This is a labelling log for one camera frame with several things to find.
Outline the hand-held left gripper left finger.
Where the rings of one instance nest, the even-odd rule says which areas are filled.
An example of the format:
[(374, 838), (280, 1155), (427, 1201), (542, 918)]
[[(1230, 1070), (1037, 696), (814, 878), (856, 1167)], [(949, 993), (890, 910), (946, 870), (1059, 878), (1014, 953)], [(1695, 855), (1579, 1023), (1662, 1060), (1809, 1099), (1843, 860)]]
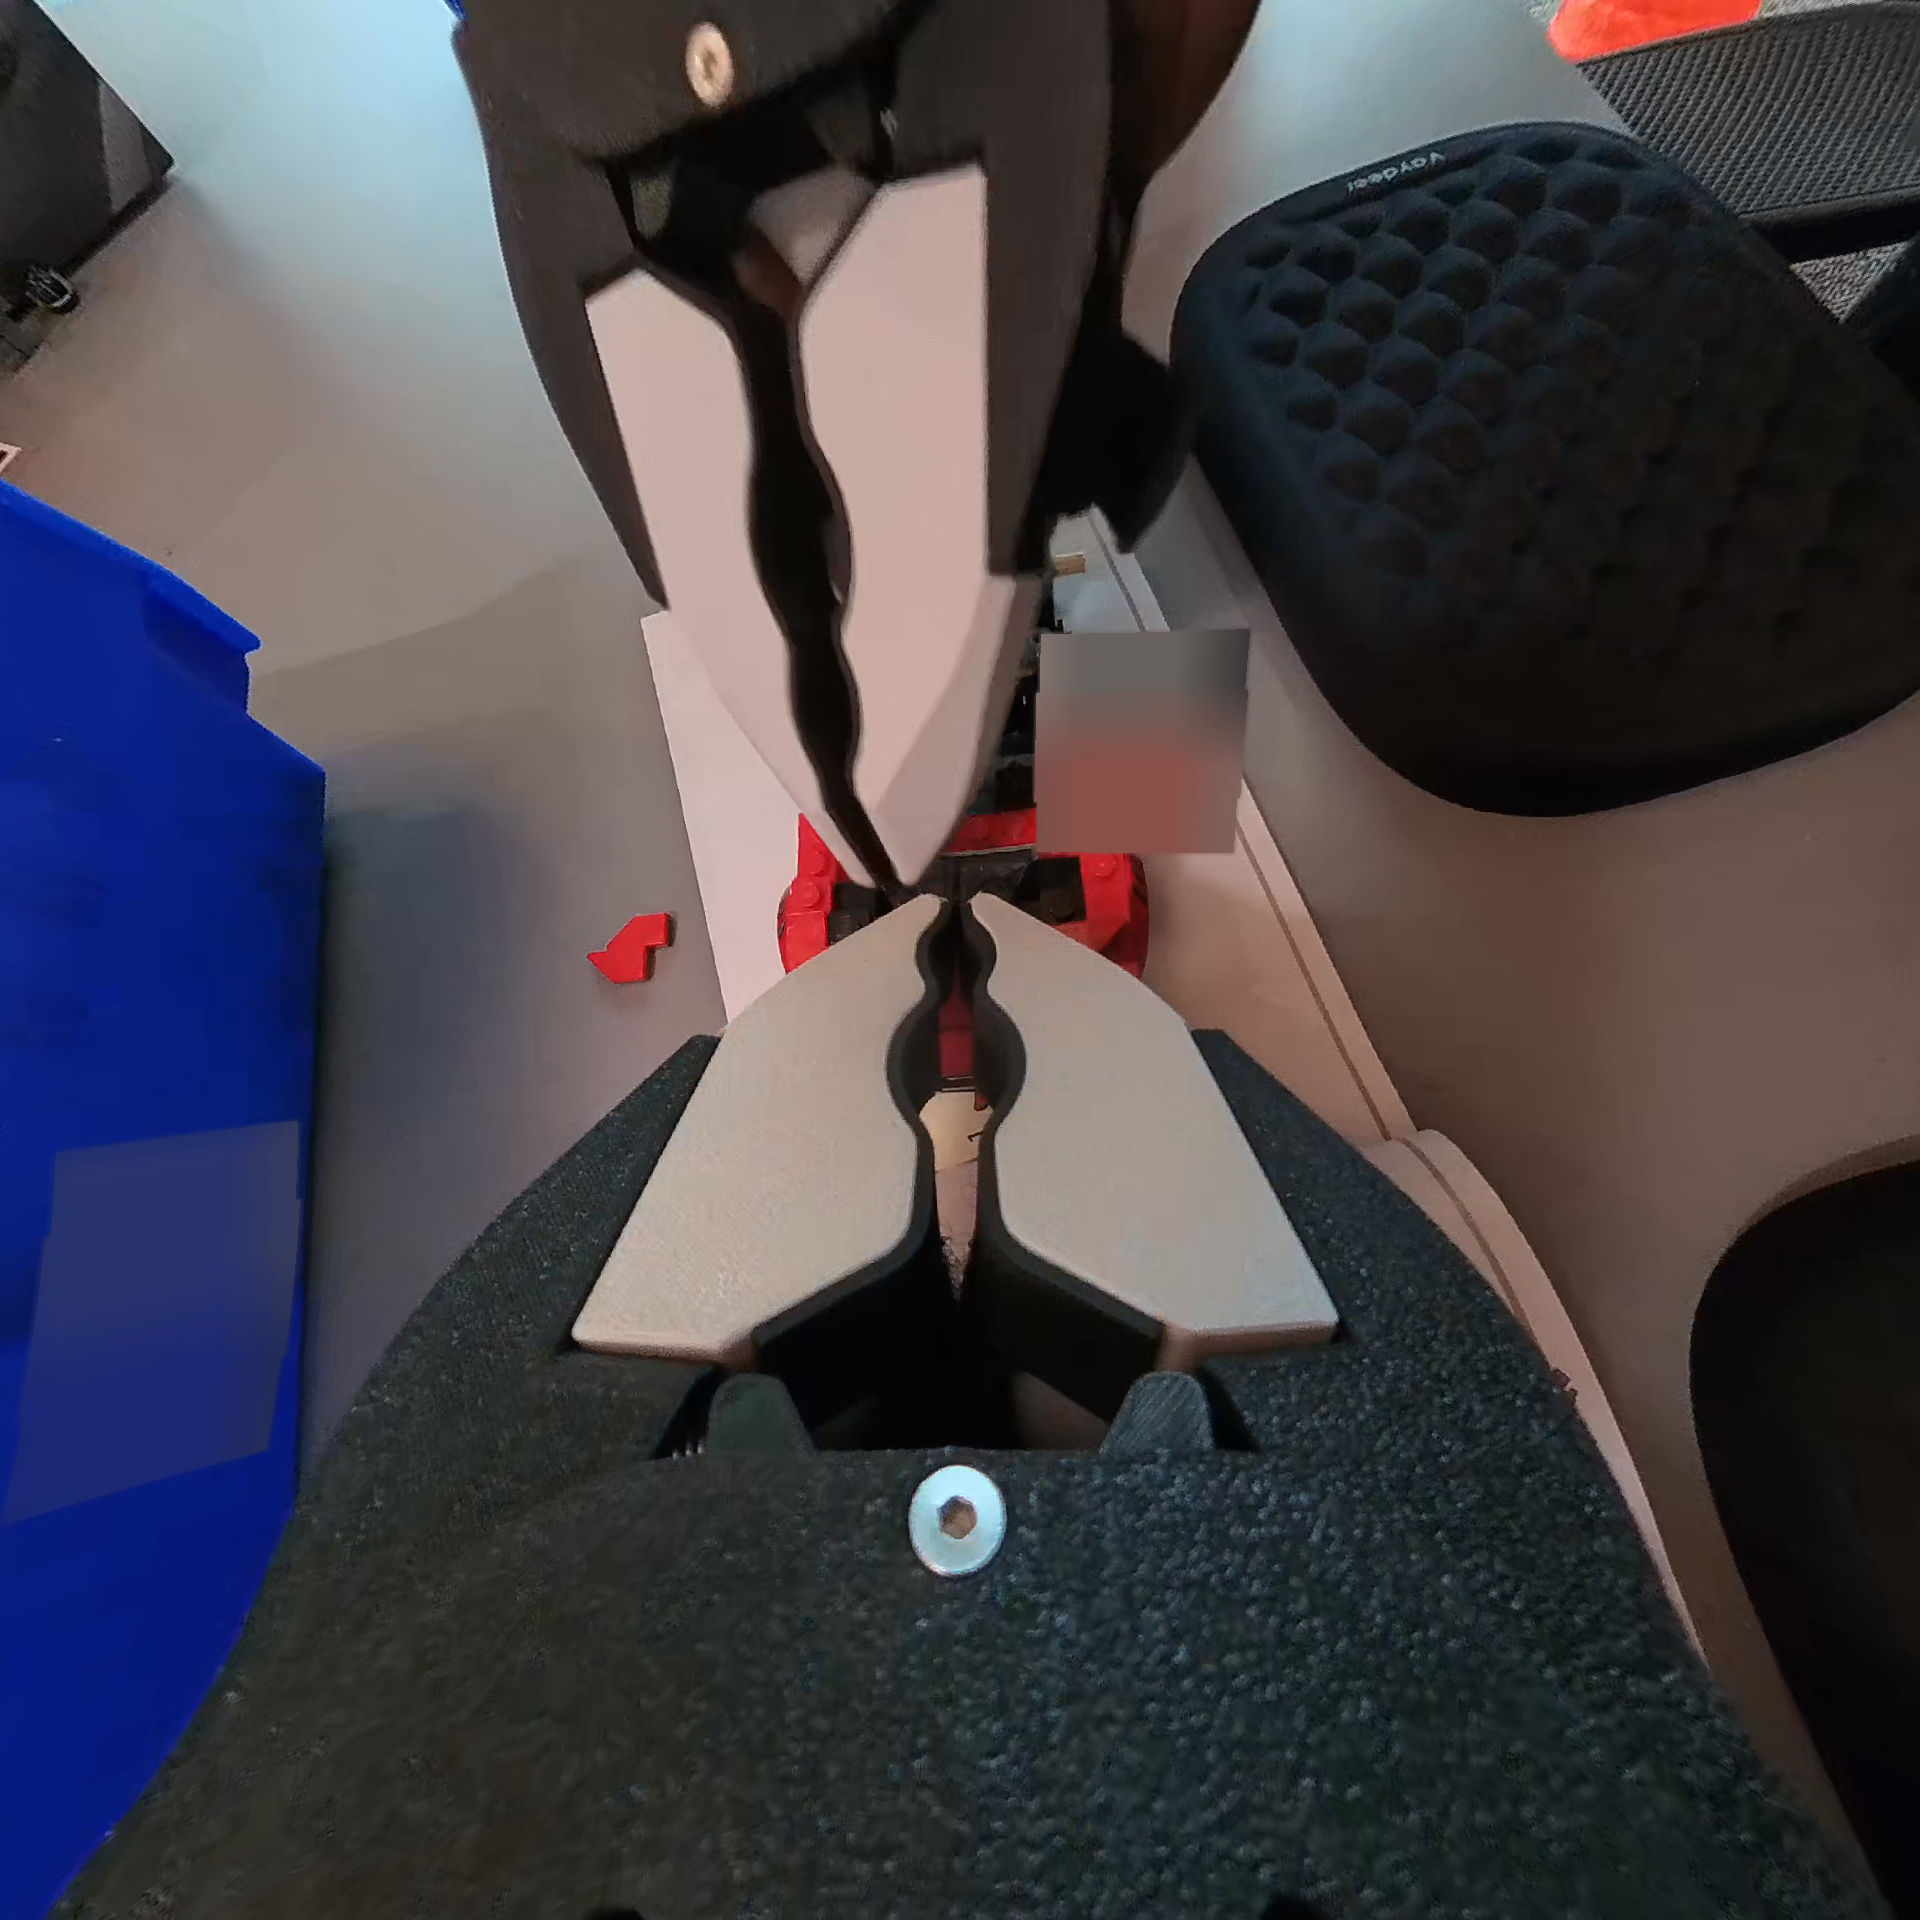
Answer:
[(784, 1382), (807, 1420), (898, 1385), (951, 1331), (922, 1108), (953, 908), (918, 896), (758, 996), (715, 1041), (573, 1339)]

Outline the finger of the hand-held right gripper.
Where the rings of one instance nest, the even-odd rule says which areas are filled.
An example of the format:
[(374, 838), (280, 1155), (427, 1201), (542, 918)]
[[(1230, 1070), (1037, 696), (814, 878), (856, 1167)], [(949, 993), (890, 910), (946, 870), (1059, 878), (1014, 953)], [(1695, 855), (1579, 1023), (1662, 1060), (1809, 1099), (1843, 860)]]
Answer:
[(854, 798), (838, 499), (778, 313), (635, 268), (589, 302), (659, 595), (712, 691), (848, 872), (898, 888)]
[(919, 881), (1014, 705), (1040, 582), (990, 560), (987, 181), (887, 182), (801, 313), (807, 421), (851, 539), (856, 800)]

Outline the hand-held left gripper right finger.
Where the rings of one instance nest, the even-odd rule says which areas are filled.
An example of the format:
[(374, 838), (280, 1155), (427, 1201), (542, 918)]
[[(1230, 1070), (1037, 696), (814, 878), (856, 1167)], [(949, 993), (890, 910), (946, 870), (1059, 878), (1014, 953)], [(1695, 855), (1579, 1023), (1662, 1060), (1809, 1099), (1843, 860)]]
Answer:
[(1151, 1374), (1326, 1345), (1339, 1317), (1189, 1022), (979, 896), (968, 1308), (1014, 1375), (1110, 1421)]

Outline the red lego car body section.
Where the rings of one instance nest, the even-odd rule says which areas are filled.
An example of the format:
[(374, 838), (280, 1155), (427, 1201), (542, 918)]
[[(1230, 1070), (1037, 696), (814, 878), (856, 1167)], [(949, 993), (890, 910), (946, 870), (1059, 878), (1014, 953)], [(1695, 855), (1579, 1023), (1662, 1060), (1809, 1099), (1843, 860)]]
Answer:
[[(1139, 855), (1043, 852), (1033, 806), (973, 812), (951, 835), (922, 887), (969, 901), (979, 894), (1017, 905), (1031, 918), (1142, 976), (1151, 941), (1151, 901)], [(859, 885), (821, 835), (801, 820), (798, 869), (778, 910), (784, 971), (825, 953), (887, 905)]]

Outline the blue plastic bin with divider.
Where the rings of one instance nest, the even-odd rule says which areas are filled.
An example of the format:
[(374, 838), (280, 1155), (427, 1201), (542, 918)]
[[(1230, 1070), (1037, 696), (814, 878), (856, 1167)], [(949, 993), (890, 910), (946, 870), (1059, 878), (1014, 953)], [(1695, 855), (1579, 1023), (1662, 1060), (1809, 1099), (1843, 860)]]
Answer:
[(253, 633), (2, 492), (2, 1905), (43, 1915), (293, 1501), (326, 776)]

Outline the person's right hand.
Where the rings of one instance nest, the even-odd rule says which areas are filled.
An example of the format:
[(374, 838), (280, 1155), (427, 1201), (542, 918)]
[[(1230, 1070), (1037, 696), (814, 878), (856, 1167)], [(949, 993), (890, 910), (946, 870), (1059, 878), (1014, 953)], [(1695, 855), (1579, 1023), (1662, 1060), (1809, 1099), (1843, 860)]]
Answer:
[(1249, 41), (1259, 1), (1110, 1), (1117, 193), (1139, 204), (1197, 131)]

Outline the white instruction booklet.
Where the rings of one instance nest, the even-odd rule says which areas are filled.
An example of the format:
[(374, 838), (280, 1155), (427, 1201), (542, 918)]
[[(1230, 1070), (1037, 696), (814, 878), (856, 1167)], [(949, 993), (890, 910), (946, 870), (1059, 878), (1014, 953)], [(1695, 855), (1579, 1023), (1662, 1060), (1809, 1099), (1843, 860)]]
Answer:
[[(666, 612), (643, 621), (729, 1017), (783, 977), (778, 901), (801, 876), (801, 814), (714, 694)], [(1669, 1599), (1698, 1640), (1601, 1374), (1505, 1200), (1417, 1127), (1247, 783), (1222, 855), (1151, 855), (1143, 982), (1192, 1027), (1230, 1033), (1414, 1197), (1522, 1321), (1590, 1427)]]

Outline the orange traffic cone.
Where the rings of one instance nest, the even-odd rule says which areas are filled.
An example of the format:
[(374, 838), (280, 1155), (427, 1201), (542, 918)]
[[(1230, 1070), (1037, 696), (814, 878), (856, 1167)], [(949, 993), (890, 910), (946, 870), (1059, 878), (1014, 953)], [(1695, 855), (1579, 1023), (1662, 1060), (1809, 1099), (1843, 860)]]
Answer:
[(1651, 44), (1745, 25), (1763, 1), (1561, 1), (1547, 25), (1554, 52), (1585, 64)]

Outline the black mesh chair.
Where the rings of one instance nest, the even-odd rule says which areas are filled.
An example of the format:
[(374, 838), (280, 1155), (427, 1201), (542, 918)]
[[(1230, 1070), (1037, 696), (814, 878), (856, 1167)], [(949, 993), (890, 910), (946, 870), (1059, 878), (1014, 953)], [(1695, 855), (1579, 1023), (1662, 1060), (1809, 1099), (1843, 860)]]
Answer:
[(1675, 159), (1915, 376), (1919, 7), (1755, 16), (1583, 60), (1624, 121)]

